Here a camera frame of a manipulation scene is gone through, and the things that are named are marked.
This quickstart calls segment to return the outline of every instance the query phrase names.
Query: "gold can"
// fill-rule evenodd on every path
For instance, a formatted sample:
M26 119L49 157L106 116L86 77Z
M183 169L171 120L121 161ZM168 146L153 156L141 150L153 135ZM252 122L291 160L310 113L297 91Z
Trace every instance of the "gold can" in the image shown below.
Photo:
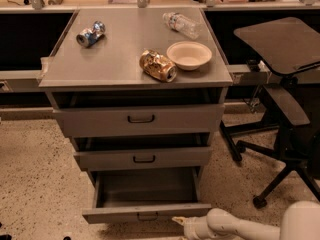
M177 76L176 64L153 50L145 50L142 53L140 67L145 73L161 82L171 82Z

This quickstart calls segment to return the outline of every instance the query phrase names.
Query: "caster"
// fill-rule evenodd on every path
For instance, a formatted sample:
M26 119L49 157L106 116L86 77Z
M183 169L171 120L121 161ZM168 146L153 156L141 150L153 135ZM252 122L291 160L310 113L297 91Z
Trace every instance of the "caster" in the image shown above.
M241 141L238 141L236 144L236 148L239 153L244 153L246 152L246 147L242 145Z
M256 196L253 198L253 205L257 209L261 209L267 205L266 199L261 199L260 197Z

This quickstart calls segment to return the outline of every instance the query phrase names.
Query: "speckled floor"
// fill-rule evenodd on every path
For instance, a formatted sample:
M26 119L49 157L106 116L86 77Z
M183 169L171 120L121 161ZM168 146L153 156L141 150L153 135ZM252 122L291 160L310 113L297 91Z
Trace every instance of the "speckled floor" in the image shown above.
M93 186L73 160L72 146L57 123L42 114L32 119L33 112L10 116L0 111L0 235L10 234L17 240L63 240L66 236L72 240L178 239L182 235L182 228L171 221L87 224L81 212L82 208L91 207ZM224 121L237 124L261 115L229 106ZM268 132L246 139L272 146L274 137L275 132ZM243 219L279 225L290 204L316 200L292 173L270 195L268 206L256 210L252 197L275 177L283 164L251 151L237 164L220 133L215 136L213 148L200 181L202 201L212 207Z

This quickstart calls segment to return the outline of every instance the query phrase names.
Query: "gray tabletop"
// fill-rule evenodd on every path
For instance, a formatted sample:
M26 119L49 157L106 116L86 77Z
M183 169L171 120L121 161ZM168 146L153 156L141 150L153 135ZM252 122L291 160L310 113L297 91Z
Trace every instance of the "gray tabletop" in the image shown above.
M43 88L229 86L229 72L212 39L199 8L99 8L81 9L65 37L49 70L40 83ZM166 55L167 48L180 41L192 41L170 30L162 20L165 12L180 12L203 23L196 42L212 51L212 59L199 69L178 70L171 83L161 83L146 75L139 59L146 49ZM105 37L90 48L80 46L76 36L96 20L106 26Z

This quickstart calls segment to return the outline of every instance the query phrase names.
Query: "chair armrest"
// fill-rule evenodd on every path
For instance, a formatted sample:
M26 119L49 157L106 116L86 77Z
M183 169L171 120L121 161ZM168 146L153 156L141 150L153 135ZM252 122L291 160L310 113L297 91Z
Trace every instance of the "chair armrest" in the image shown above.
M301 108L300 104L281 85L263 85L263 89L268 93L270 98L292 126L310 124L310 120Z

